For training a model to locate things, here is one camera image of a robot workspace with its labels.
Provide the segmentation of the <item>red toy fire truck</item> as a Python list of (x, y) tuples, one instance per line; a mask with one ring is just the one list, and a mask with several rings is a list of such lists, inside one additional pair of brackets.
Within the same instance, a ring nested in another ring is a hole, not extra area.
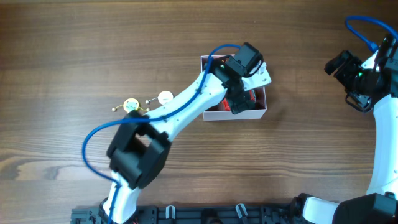
[(222, 108), (238, 114), (256, 107), (256, 94), (254, 90), (244, 91), (236, 96), (227, 96), (221, 101)]

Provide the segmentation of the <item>pink cardboard box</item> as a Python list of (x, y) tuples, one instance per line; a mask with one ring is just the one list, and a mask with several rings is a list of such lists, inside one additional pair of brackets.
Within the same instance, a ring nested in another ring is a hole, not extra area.
[(261, 119), (267, 111), (266, 87), (252, 89), (256, 94), (256, 107), (253, 110), (246, 110), (238, 114), (232, 114), (222, 108), (221, 103), (212, 106), (203, 112), (204, 121), (227, 121), (240, 119)]

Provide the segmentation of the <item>white wooden rattle drum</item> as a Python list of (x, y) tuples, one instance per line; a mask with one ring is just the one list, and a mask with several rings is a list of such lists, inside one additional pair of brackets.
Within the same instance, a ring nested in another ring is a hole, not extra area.
[(173, 100), (173, 98), (174, 98), (173, 93), (168, 90), (165, 90), (165, 91), (160, 92), (157, 97), (150, 99), (150, 100), (146, 100), (145, 103), (147, 105), (149, 105), (152, 101), (158, 100), (158, 102), (160, 104), (164, 105), (164, 104), (170, 102), (171, 100)]

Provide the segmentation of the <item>yellow wooden rattle drum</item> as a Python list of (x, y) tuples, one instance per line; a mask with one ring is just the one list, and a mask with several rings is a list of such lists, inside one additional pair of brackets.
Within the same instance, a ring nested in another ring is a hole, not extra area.
[(135, 98), (126, 99), (123, 104), (113, 107), (111, 111), (116, 112), (120, 108), (122, 108), (126, 113), (139, 110), (146, 112), (150, 111), (150, 108), (142, 108), (140, 102)]

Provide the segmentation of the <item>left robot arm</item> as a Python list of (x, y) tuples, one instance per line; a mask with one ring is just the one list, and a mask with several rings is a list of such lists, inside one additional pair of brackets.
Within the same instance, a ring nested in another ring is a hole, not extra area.
[(108, 223), (125, 223), (136, 212), (136, 202), (164, 168), (172, 141), (197, 116), (226, 100), (232, 114), (253, 110), (250, 90), (268, 84), (261, 73), (262, 54), (245, 42), (234, 55), (208, 56), (206, 68), (184, 91), (144, 115), (130, 111), (118, 121), (108, 147), (113, 188), (103, 204)]

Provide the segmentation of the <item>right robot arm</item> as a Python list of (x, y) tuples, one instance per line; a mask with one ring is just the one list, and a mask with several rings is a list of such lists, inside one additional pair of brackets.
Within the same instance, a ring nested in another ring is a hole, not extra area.
[(344, 86), (348, 105), (373, 113), (373, 173), (366, 194), (344, 202), (300, 194), (290, 204), (289, 222), (397, 223), (397, 35), (387, 34), (365, 62), (342, 51), (325, 72)]

